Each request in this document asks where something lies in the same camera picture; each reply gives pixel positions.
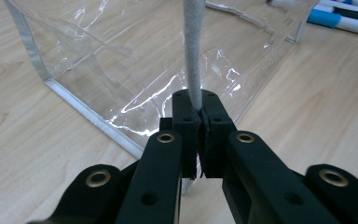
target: black metal bracket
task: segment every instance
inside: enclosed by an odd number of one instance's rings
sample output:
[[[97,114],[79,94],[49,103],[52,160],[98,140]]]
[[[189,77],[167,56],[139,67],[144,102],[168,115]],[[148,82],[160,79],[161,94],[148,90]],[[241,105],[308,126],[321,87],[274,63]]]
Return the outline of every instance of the black metal bracket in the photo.
[[[223,178],[237,223],[358,223],[358,179],[331,165],[291,171],[256,134],[237,131],[216,94],[202,91],[193,110],[186,90],[172,96],[142,158],[119,171],[83,171],[55,212],[32,223],[177,223],[181,178]]]

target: wooden surface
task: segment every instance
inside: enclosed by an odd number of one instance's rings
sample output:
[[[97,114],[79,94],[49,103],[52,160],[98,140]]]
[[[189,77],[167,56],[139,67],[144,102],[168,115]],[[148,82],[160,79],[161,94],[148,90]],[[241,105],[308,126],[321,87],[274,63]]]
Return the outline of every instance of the wooden surface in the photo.
[[[358,35],[307,24],[238,128],[301,174],[330,163],[358,177]],[[43,84],[0,1],[0,223],[46,218],[86,167],[133,161]],[[220,184],[197,180],[181,222],[232,223]]]

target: transparent plastic bag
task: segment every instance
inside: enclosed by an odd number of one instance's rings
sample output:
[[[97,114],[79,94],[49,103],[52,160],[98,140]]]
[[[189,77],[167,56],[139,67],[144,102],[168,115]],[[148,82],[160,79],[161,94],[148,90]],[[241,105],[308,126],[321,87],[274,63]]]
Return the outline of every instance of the transparent plastic bag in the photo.
[[[186,87],[180,0],[6,0],[39,75],[140,158]],[[302,34],[315,0],[207,1],[202,88],[237,121]]]

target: transparent plastic box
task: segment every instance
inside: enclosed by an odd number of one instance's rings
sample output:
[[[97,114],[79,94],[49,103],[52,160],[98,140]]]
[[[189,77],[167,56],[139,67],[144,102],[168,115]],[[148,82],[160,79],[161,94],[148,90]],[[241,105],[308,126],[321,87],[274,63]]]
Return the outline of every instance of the transparent plastic box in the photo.
[[[202,88],[238,121],[302,35],[316,0],[207,1]],[[6,0],[43,81],[140,158],[186,88],[181,0]]]

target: mounting hole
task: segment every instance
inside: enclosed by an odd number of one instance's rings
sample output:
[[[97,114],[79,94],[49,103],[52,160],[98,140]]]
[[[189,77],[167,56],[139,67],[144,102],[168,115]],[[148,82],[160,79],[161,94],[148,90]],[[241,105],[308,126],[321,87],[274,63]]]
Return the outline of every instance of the mounting hole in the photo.
[[[106,170],[99,170],[92,172],[87,176],[86,184],[90,188],[98,188],[105,185],[110,180],[110,174]]]
[[[304,203],[302,198],[293,192],[287,192],[284,194],[284,199],[292,205],[301,205]]]
[[[175,137],[170,133],[162,133],[157,137],[160,143],[170,143]]]
[[[255,139],[250,134],[240,133],[237,135],[237,140],[243,143],[253,143]]]
[[[345,176],[334,170],[323,169],[319,172],[319,176],[325,182],[336,187],[343,188],[349,184],[348,179],[345,178]]]
[[[155,192],[148,191],[142,195],[141,202],[144,205],[153,205],[158,202],[158,195]]]

